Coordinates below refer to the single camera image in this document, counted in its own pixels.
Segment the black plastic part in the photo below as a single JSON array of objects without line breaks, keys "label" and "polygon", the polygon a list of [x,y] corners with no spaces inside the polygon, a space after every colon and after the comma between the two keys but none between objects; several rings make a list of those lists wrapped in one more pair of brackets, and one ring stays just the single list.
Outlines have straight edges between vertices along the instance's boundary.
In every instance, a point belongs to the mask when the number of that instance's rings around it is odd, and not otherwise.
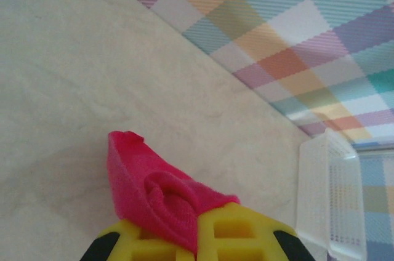
[{"label": "black plastic part", "polygon": [[96,238],[80,261],[107,261],[120,236],[117,232],[109,232]]},{"label": "black plastic part", "polygon": [[299,238],[277,230],[273,233],[289,261],[315,261]]}]

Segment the plaid wallpaper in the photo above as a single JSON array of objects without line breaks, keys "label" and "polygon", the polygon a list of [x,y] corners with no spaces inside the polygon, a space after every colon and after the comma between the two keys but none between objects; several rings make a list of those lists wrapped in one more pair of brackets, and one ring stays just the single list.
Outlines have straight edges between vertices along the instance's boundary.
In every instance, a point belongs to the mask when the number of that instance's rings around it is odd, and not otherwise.
[{"label": "plaid wallpaper", "polygon": [[360,159],[368,260],[394,260],[394,153]]},{"label": "plaid wallpaper", "polygon": [[394,142],[394,0],[139,0],[310,135]]}]

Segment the pink cloth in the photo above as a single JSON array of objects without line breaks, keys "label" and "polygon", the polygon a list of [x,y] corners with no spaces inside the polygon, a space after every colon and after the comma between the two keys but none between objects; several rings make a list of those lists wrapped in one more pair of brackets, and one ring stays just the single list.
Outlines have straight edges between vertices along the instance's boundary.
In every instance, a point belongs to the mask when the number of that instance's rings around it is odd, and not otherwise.
[{"label": "pink cloth", "polygon": [[166,163],[133,132],[112,132],[108,138],[108,176],[121,219],[196,254],[197,217],[239,203],[236,196],[218,193]]}]

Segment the yellow plastic object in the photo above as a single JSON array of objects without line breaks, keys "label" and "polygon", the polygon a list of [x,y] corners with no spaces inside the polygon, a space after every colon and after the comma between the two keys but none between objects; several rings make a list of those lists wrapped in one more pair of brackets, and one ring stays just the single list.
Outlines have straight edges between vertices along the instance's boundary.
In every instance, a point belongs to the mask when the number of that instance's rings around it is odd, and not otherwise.
[{"label": "yellow plastic object", "polygon": [[107,261],[195,261],[193,253],[158,239],[127,220],[107,228],[98,237],[111,232],[119,233],[120,237]]},{"label": "yellow plastic object", "polygon": [[274,231],[297,236],[276,220],[230,203],[198,219],[197,261],[288,261]]}]

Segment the plastic container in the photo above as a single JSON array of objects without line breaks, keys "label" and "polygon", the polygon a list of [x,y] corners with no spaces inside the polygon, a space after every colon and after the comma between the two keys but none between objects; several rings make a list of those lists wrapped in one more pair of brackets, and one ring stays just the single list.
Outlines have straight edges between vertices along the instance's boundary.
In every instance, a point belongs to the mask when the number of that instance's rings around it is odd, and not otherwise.
[{"label": "plastic container", "polygon": [[360,160],[331,129],[300,147],[296,230],[339,261],[366,260]]}]

